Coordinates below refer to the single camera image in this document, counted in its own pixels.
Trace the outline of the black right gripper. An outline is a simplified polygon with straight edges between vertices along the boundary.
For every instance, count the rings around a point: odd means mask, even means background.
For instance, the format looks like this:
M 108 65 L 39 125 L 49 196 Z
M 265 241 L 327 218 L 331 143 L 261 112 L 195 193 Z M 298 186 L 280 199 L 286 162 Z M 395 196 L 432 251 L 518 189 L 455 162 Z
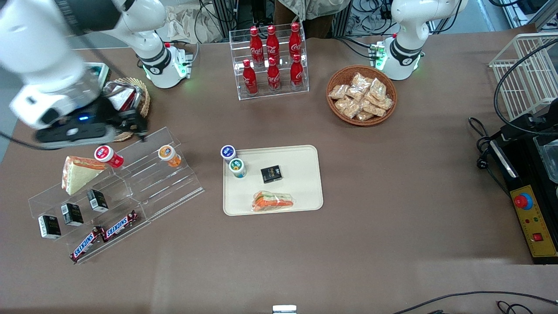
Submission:
M 106 97 L 100 96 L 87 106 L 68 114 L 65 125 L 82 133 L 103 133 L 106 129 L 131 131 L 141 142 L 146 141 L 148 122 L 136 109 L 120 112 Z

